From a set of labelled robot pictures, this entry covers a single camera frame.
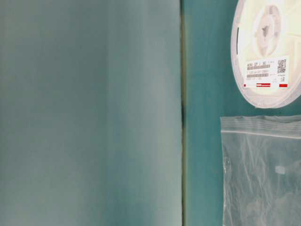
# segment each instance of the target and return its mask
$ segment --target teal panel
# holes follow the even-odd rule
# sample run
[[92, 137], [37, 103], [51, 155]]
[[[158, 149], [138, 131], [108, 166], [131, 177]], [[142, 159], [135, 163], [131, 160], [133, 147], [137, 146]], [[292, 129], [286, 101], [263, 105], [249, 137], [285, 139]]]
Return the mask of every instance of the teal panel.
[[0, 225], [181, 224], [174, 0], [0, 2]]
[[0, 3], [0, 225], [105, 224], [102, 0]]
[[110, 0], [107, 216], [113, 226], [180, 226], [180, 10]]
[[186, 63], [185, 225], [222, 225], [221, 116], [294, 115], [301, 99], [255, 109], [240, 94], [230, 58], [237, 0], [184, 0]]

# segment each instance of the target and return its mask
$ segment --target clear plastic bag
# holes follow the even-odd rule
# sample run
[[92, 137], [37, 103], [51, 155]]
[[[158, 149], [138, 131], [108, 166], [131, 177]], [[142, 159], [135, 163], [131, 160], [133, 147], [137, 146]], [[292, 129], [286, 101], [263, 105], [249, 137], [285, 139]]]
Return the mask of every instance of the clear plastic bag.
[[301, 115], [221, 121], [224, 226], [301, 226]]

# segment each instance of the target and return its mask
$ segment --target reel label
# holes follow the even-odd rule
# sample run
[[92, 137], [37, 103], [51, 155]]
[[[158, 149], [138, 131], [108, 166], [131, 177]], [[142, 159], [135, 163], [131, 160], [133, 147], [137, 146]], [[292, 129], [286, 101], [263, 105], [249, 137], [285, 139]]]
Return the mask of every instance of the reel label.
[[246, 63], [245, 88], [288, 88], [289, 56], [254, 60]]

